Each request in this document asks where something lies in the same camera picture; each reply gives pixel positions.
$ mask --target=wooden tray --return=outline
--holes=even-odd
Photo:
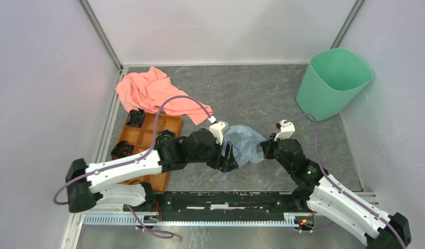
[[[141,128],[128,127],[124,124],[121,134],[118,138],[118,142],[126,140],[135,147],[133,148],[133,154],[140,153],[148,149],[151,145],[151,138],[153,137],[153,125],[156,114],[146,113],[144,123]],[[158,121],[158,132],[163,130],[170,130],[176,134],[176,137],[180,136],[182,132],[182,118],[176,116],[169,116],[165,114],[159,115]],[[167,187],[169,178],[169,172],[156,174],[156,175],[145,175],[137,178],[133,178],[127,181],[120,182],[120,184],[138,184],[141,182],[148,182],[156,192],[164,192]]]

